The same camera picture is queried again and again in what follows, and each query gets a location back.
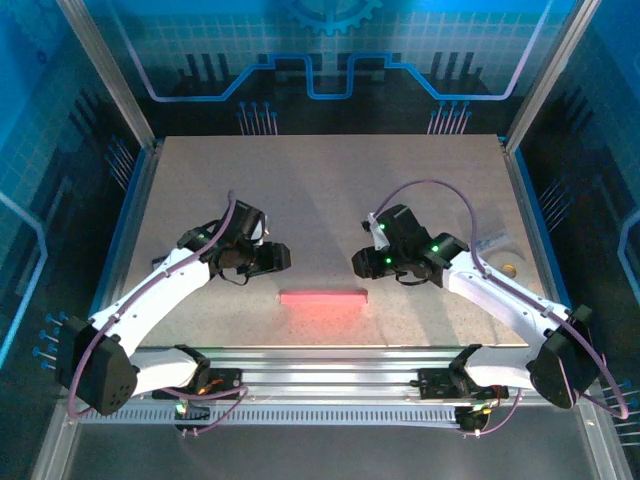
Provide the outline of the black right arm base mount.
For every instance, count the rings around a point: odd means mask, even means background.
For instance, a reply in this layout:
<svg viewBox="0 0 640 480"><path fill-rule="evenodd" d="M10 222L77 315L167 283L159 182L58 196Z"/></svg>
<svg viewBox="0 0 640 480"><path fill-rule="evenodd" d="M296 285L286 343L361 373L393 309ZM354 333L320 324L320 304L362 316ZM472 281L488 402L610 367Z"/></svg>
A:
<svg viewBox="0 0 640 480"><path fill-rule="evenodd" d="M479 386L464 371L449 368L423 368L409 385L419 390L420 398L457 400L503 400L509 398L505 386Z"/></svg>

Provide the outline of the wide aluminium frame beam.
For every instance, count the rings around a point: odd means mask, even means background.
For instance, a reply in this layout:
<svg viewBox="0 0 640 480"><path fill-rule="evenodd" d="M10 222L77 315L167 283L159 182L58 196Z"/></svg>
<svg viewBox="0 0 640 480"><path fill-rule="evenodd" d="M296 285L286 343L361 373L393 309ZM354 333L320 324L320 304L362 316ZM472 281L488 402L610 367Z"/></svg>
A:
<svg viewBox="0 0 640 480"><path fill-rule="evenodd" d="M229 349L206 356L212 367L242 370L241 394L271 402L356 403L410 402L478 407L503 400L420 398L409 385L423 368L449 368L466 348L446 353L428 348L355 349Z"/></svg>

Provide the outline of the aluminium upright post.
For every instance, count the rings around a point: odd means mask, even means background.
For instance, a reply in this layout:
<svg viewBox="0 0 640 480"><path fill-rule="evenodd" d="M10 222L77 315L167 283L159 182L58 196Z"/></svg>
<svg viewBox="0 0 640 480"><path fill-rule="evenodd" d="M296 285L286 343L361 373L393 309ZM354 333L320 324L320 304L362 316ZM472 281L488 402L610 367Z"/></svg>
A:
<svg viewBox="0 0 640 480"><path fill-rule="evenodd" d="M56 0L56 3L139 145L154 149L156 136L84 1Z"/></svg>
<svg viewBox="0 0 640 480"><path fill-rule="evenodd" d="M544 102L564 72L579 41L602 0L576 0L531 89L524 98L506 135L504 151L514 155L540 112Z"/></svg>

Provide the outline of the black controller module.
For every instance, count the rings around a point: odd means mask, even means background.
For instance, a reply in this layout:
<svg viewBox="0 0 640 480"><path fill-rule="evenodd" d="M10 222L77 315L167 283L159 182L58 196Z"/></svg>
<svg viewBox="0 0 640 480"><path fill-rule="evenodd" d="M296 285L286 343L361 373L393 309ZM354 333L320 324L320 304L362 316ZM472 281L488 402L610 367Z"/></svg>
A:
<svg viewBox="0 0 640 480"><path fill-rule="evenodd" d="M486 429L491 413L492 409L489 407L456 407L454 410L459 431L472 434Z"/></svg>
<svg viewBox="0 0 640 480"><path fill-rule="evenodd" d="M205 421L211 418L210 410L207 407L195 405L185 398L178 398L174 407L174 420L180 422Z"/></svg>

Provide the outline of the grey metal panel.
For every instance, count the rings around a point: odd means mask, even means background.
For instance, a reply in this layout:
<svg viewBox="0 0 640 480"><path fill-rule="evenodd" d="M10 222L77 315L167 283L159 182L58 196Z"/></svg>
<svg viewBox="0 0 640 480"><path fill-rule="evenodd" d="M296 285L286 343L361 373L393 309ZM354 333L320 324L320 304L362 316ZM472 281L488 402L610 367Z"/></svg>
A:
<svg viewBox="0 0 640 480"><path fill-rule="evenodd" d="M525 409L480 439L417 427L86 426L65 480L599 480L572 415Z"/></svg>

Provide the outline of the aluminium lower frame rail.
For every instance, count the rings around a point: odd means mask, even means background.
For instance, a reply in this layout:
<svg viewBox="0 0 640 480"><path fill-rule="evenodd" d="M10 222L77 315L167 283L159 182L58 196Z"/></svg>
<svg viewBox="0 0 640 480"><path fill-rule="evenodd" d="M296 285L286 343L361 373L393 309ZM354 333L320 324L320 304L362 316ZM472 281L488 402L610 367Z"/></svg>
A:
<svg viewBox="0 0 640 480"><path fill-rule="evenodd" d="M66 467L73 457L78 422L67 414L67 408L57 403L41 445L30 480L63 480Z"/></svg>
<svg viewBox="0 0 640 480"><path fill-rule="evenodd" d="M633 480L611 416L591 402L577 404L598 480Z"/></svg>

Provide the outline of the pink paper box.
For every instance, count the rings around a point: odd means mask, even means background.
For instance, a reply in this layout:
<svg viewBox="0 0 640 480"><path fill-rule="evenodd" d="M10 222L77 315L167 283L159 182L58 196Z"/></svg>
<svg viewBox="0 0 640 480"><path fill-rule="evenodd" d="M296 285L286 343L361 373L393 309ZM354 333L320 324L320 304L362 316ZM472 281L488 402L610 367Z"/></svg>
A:
<svg viewBox="0 0 640 480"><path fill-rule="evenodd" d="M368 303L366 289L338 290L282 290L279 293L281 305L347 305L360 306Z"/></svg>

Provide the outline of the clear plastic packet with label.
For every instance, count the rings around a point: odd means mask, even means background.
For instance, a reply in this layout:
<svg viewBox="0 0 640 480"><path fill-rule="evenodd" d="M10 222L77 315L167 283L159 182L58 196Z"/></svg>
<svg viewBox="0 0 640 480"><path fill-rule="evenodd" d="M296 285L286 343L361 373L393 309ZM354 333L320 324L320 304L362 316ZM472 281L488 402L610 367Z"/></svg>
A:
<svg viewBox="0 0 640 480"><path fill-rule="evenodd" d="M480 236L474 246L479 255L492 255L495 252L510 251L519 253L520 247L506 228L501 228Z"/></svg>

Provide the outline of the white tape roll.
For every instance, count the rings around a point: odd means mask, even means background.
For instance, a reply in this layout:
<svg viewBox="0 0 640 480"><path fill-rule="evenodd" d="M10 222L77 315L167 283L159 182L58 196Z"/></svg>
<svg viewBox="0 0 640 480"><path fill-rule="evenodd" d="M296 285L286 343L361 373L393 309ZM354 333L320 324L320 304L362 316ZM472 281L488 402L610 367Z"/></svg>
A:
<svg viewBox="0 0 640 480"><path fill-rule="evenodd" d="M490 266L510 279L523 280L526 277L526 263L516 253L510 251L494 252L488 257L487 261Z"/></svg>

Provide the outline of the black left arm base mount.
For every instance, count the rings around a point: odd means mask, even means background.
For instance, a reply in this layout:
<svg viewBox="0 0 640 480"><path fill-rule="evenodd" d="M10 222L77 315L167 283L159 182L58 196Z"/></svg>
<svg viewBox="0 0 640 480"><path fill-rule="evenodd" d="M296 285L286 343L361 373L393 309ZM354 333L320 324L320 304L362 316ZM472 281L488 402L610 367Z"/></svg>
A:
<svg viewBox="0 0 640 480"><path fill-rule="evenodd" d="M238 368L212 367L209 359L199 363L194 377L184 387L173 387L181 394L212 395L243 385L242 370Z"/></svg>

